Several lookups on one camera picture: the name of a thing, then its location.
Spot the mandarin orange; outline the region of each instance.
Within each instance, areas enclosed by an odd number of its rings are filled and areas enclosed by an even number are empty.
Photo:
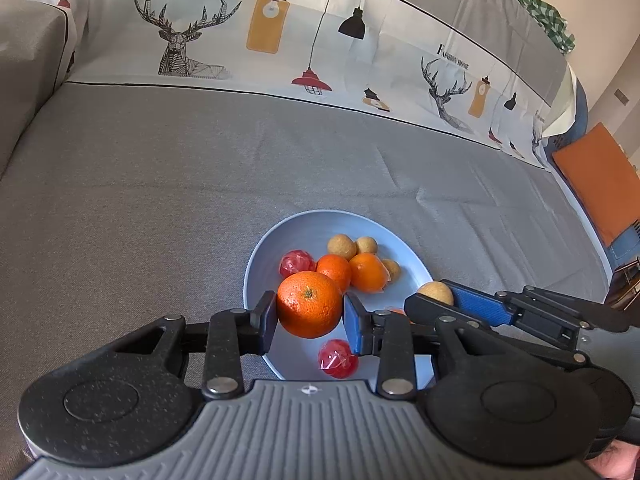
[[[382,292],[390,280],[389,271],[373,253],[356,254],[349,260],[351,285],[362,292]]]
[[[320,272],[303,270],[278,287],[278,320],[289,333],[315,339],[333,330],[342,317],[338,285]]]
[[[318,260],[316,271],[334,280],[341,293],[345,293],[351,283],[351,266],[338,254],[326,254]]]

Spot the gray fabric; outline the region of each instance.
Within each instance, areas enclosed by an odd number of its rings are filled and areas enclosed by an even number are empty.
[[[0,204],[10,205],[0,208],[3,463],[22,446],[15,410],[31,381],[163,314],[196,322],[241,306],[260,236],[302,210],[380,222],[436,279],[598,301],[607,291],[546,171],[417,126],[268,96],[67,83],[18,143]],[[248,378],[273,377],[260,358],[243,365]]]
[[[502,60],[551,104],[566,61],[516,0],[405,0],[455,28]]]
[[[34,113],[53,92],[65,47],[65,13],[0,0],[0,175]]]

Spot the green checkered cloth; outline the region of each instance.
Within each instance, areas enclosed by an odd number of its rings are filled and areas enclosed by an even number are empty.
[[[542,0],[517,0],[545,29],[549,39],[565,56],[575,48],[575,36],[566,30],[566,20],[558,10]]]

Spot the light blue bowl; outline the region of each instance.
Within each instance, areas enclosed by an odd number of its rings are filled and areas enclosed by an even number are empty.
[[[265,290],[278,290],[282,277],[278,272],[283,254],[302,249],[318,261],[326,254],[326,244],[334,235],[344,233],[352,240],[371,236],[378,242],[380,259],[390,258],[402,267],[402,275],[387,285],[380,294],[364,294],[355,291],[364,307],[402,308],[404,300],[423,283],[432,281],[429,271],[420,258],[400,238],[373,220],[346,211],[305,211],[274,225],[258,242],[249,258],[244,273],[244,307],[252,309]],[[318,367],[318,351],[329,339],[347,339],[342,322],[328,335],[317,339],[303,339],[291,335],[278,324],[271,351],[264,360],[281,379],[290,381],[331,380]],[[375,387],[379,359],[373,356],[360,358],[358,370],[351,379],[364,379]],[[415,358],[418,387],[423,388],[433,377],[431,358]]]

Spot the blue gripper pad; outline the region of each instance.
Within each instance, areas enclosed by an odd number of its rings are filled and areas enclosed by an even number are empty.
[[[442,280],[453,292],[455,306],[463,312],[475,314],[491,326],[510,325],[513,315],[507,312],[501,301],[479,290],[473,290],[459,283]]]
[[[373,345],[371,314],[351,292],[344,295],[342,323],[351,352],[354,355],[370,355]]]

